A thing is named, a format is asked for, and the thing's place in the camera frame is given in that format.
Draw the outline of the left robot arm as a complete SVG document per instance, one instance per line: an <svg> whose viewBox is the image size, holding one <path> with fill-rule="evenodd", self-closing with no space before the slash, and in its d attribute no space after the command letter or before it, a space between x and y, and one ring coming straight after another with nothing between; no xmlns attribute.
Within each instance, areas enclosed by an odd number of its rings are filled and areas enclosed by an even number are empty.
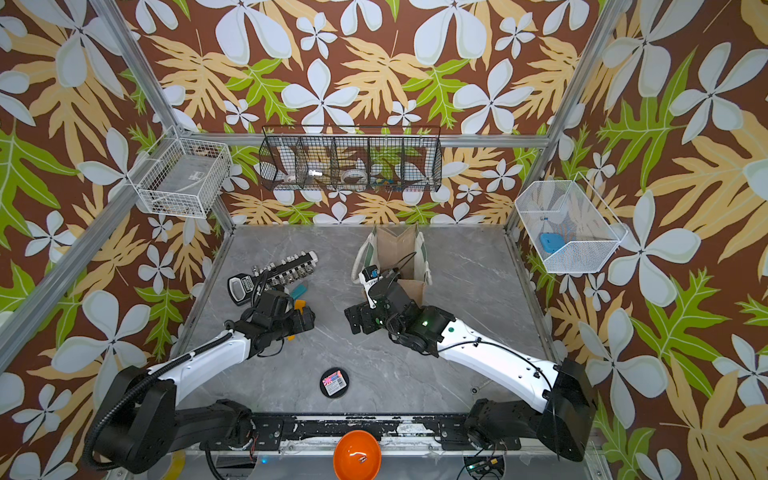
<svg viewBox="0 0 768 480"><path fill-rule="evenodd" d="M81 460L96 471L147 471L169 452L195 444L245 448L252 412L233 400L180 409L182 400L228 368L263 355L274 342L313 329L310 307L267 289L214 339L151 368L127 367L112 381L87 433Z"/></svg>

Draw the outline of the teal utility knife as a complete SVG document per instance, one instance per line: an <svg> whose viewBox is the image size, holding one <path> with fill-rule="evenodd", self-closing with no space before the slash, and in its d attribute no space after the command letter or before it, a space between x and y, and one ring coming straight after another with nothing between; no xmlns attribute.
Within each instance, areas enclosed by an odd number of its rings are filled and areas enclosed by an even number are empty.
<svg viewBox="0 0 768 480"><path fill-rule="evenodd" d="M303 295L304 295L304 294L305 294L307 291L308 291L308 287L307 287L307 285L306 285L305 283L301 283L301 284L297 285L296 287L294 287L294 288L291 290L291 292L290 292L290 295L291 295L291 297L292 297L294 300L298 300L298 299L300 299L300 298L301 298L301 297L302 297L302 296L303 296Z"/></svg>

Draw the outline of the green christmas burlap pouch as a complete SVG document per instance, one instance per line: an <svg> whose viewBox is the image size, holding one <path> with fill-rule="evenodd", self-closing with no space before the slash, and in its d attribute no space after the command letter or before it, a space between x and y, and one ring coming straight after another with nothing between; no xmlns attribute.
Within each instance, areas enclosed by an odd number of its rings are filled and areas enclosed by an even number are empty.
<svg viewBox="0 0 768 480"><path fill-rule="evenodd" d="M374 226L358 250L350 278L361 284L364 267L378 266L382 271L398 268L400 286L418 305L424 301L426 287L432 284L424 233L415 225L407 228Z"/></svg>

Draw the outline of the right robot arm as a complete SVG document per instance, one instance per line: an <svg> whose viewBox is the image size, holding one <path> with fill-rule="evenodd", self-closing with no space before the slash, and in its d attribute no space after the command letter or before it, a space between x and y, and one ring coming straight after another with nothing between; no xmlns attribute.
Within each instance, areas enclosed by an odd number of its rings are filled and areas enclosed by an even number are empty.
<svg viewBox="0 0 768 480"><path fill-rule="evenodd" d="M597 412L583 365L520 353L442 308L418 305L395 280L369 281L366 296L344 311L353 333L383 329L392 342L467 367L515 395L513 401L475 402L463 424L472 444L535 438L560 457L583 460Z"/></svg>

